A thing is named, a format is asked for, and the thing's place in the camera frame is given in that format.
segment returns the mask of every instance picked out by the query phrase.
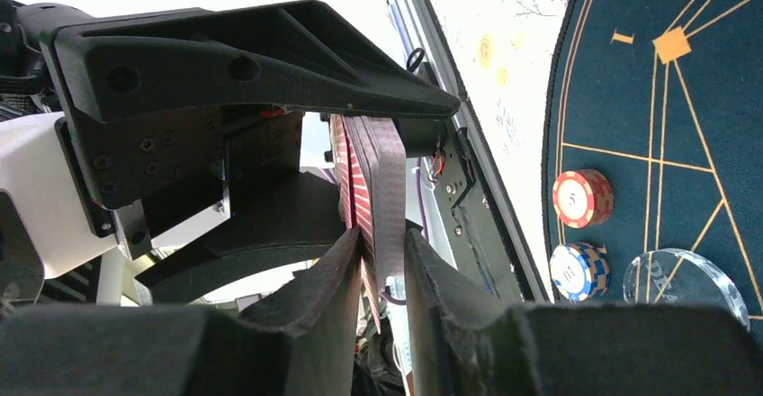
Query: black metal frame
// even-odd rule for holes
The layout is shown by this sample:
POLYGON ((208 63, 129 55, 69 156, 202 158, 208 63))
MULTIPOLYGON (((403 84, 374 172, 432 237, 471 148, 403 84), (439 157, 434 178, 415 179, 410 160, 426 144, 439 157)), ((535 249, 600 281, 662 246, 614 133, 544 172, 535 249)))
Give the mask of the black metal frame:
POLYGON ((348 394, 362 241, 339 222, 337 189, 297 173, 301 114, 292 109, 447 122, 461 104, 445 128, 441 181, 453 188, 436 199, 458 224, 453 243, 475 253, 457 257, 462 274, 415 227, 406 234, 417 394, 756 394, 763 355, 728 314, 518 304, 547 295, 431 4, 406 1, 439 84, 461 101, 397 67, 318 2, 32 26, 47 38, 85 207, 92 199, 119 219, 139 201, 149 236, 229 200, 230 220, 138 277, 156 303, 321 259, 239 319, 211 308, 29 308, 0 325, 0 388, 348 394), (488 290, 482 274, 493 276, 488 290), (116 356, 127 369, 103 373, 116 356), (596 358, 596 367, 570 367, 596 358))

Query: cable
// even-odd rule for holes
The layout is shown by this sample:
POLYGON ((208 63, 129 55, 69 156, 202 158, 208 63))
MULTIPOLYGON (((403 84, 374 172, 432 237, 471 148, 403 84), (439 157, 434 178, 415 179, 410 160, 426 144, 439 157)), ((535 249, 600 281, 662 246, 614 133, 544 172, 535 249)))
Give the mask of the cable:
POLYGON ((426 180, 428 180, 429 183, 436 185, 437 177, 443 173, 444 168, 445 158, 443 157, 440 150, 437 150, 435 154, 432 155, 432 165, 430 165, 429 169, 426 171, 426 180))
POLYGON ((337 178, 334 177, 334 173, 331 172, 330 169, 327 168, 319 168, 320 173, 323 174, 324 177, 326 177, 326 180, 328 180, 329 183, 332 185, 337 184, 337 178))
POLYGON ((379 296, 382 297, 387 303, 394 304, 395 306, 405 306, 405 300, 399 300, 392 297, 392 294, 387 292, 387 289, 383 289, 379 292, 379 296))
POLYGON ((426 211, 424 209, 424 196, 421 194, 421 157, 416 163, 418 173, 416 175, 416 197, 418 198, 418 214, 421 218, 421 236, 429 241, 429 228, 426 226, 426 211))
POLYGON ((9 103, 0 102, 0 122, 3 120, 17 119, 28 114, 28 112, 19 110, 11 106, 9 103))
POLYGON ((416 69, 418 69, 419 66, 421 66, 421 62, 424 61, 424 56, 426 55, 426 51, 424 51, 423 48, 418 47, 411 51, 410 54, 408 54, 408 59, 406 60, 406 69, 410 73, 416 73, 416 69))
POLYGON ((395 28, 395 31, 398 32, 400 40, 403 42, 403 49, 405 50, 406 55, 408 55, 412 51, 412 44, 410 37, 406 32, 405 23, 400 16, 400 10, 396 4, 388 4, 388 6, 390 7, 390 12, 392 14, 392 26, 395 28))
POLYGON ((402 376, 403 381, 405 381, 405 376, 403 376, 405 373, 403 372, 402 366, 400 366, 400 359, 398 357, 399 357, 398 344, 397 342, 393 340, 392 341, 392 362, 394 362, 395 367, 397 367, 398 370, 400 371, 400 376, 402 376))

